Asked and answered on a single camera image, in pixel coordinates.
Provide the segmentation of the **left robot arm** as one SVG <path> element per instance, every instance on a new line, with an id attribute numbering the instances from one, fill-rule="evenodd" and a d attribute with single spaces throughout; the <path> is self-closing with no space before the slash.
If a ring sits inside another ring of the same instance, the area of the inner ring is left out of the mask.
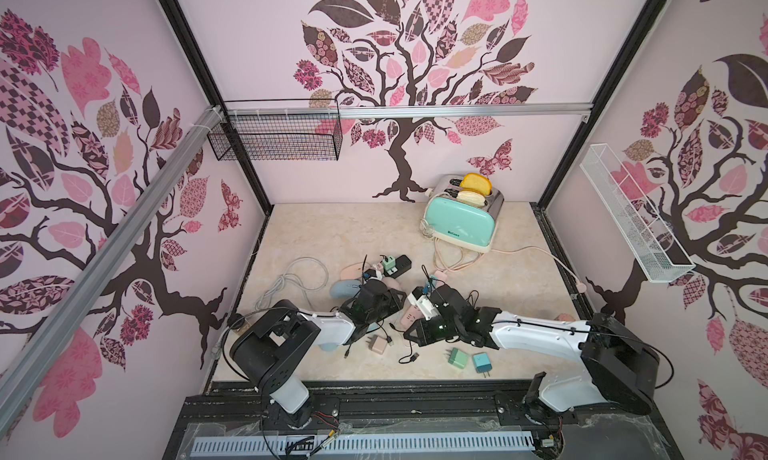
<path id="1" fill-rule="evenodd" d="M 287 416 L 290 426 L 304 428 L 314 412 L 309 390 L 295 375 L 304 357 L 314 347 L 335 349 L 363 339 L 398 313 L 405 298 L 404 292 L 373 279 L 332 312 L 305 312 L 281 300 L 239 335 L 229 356 L 254 389 Z"/>

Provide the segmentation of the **green charger plug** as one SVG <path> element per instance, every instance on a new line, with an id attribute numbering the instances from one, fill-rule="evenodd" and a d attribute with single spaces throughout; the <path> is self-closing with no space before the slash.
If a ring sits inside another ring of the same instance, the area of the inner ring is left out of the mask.
<path id="1" fill-rule="evenodd" d="M 467 363 L 469 361 L 469 355 L 458 349 L 458 348 L 452 348 L 448 355 L 448 364 L 460 369 L 464 370 L 467 366 Z"/>

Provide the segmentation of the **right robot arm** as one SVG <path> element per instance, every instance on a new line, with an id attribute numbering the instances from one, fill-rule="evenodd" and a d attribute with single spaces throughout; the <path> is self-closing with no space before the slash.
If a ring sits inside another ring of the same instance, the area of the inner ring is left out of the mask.
<path id="1" fill-rule="evenodd" d="M 651 413 L 660 355 L 615 318 L 601 313 L 587 321 L 519 316 L 475 307 L 441 285 L 415 289 L 406 304 L 420 312 L 405 339 L 425 347 L 459 340 L 477 348 L 527 350 L 572 361 L 576 369 L 536 374 L 523 405 L 536 421 L 590 405 L 613 405 L 635 415 Z"/>

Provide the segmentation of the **pink charger plug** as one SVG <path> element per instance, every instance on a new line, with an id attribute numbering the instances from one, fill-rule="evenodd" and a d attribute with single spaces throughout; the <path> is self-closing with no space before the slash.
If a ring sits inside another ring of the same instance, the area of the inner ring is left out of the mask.
<path id="1" fill-rule="evenodd" d="M 389 342 L 384 337 L 371 336 L 368 339 L 368 346 L 371 352 L 377 355 L 383 355 L 389 346 Z"/>

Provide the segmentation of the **teal charger plug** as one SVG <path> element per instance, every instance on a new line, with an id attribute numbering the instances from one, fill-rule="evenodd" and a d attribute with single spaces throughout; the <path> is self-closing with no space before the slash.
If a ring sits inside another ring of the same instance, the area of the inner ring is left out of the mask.
<path id="1" fill-rule="evenodd" d="M 478 353 L 472 356 L 473 367 L 477 374 L 488 378 L 493 369 L 490 357 L 486 353 Z"/>

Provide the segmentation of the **pink power strip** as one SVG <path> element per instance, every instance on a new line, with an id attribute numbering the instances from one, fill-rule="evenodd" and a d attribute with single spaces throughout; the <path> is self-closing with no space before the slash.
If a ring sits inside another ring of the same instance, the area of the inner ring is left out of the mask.
<path id="1" fill-rule="evenodd" d="M 414 288 L 407 295 L 400 318 L 400 325 L 404 329 L 411 327 L 417 320 L 431 320 L 438 316 L 437 307 L 430 300 L 430 295 L 438 286 L 443 285 L 447 278 L 446 272 L 435 271 L 423 286 Z"/>

